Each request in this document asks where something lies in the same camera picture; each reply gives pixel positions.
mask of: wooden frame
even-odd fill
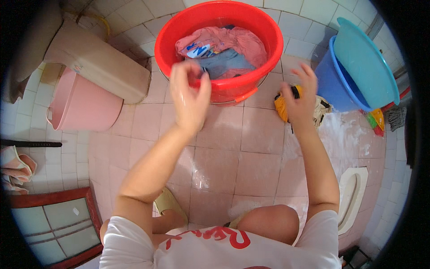
[[[57,204],[76,200],[79,198],[85,198],[92,223],[94,225],[95,231],[97,232],[98,238],[100,238],[101,223],[97,215],[97,210],[95,207],[94,200],[92,198],[92,192],[90,187],[37,195],[11,195],[10,203],[12,208],[27,208],[39,207],[49,204]],[[74,257],[71,257],[67,260],[63,260],[59,263],[54,263],[48,267],[52,269],[66,269],[79,266],[80,264],[83,264],[101,254],[102,250],[102,244],[98,244]]]

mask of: white t-shirt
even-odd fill
[[[111,217],[104,235],[100,269],[123,268],[341,268],[338,215],[325,210],[305,225],[295,247],[225,227],[186,231],[157,250],[135,223]]]

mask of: leg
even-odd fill
[[[297,212],[279,204],[255,208],[237,224],[237,229],[292,245],[298,235]]]
[[[104,234],[108,228],[109,219],[107,219],[100,228],[101,243],[103,243]],[[152,218],[152,243],[157,248],[158,245],[171,237],[171,235],[165,235],[170,230],[180,228],[184,226],[184,219],[177,212],[166,209],[163,211],[163,215]]]

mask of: pink plastic bucket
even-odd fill
[[[66,68],[46,119],[55,130],[105,131],[117,120],[122,104],[122,98]]]

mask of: person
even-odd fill
[[[165,188],[182,149],[202,127],[209,107],[211,82],[201,77],[198,91],[188,78],[199,75],[197,63],[172,66],[170,92],[176,123],[129,171],[120,186],[112,217],[101,229],[101,269],[110,268],[341,268],[338,259],[339,187],[313,125],[317,79],[301,64],[303,94],[294,99],[281,84],[289,120],[303,153],[309,208],[298,235],[296,211],[285,205],[255,208],[227,227],[166,235],[187,223],[187,216]],[[161,216],[152,217],[153,202]]]

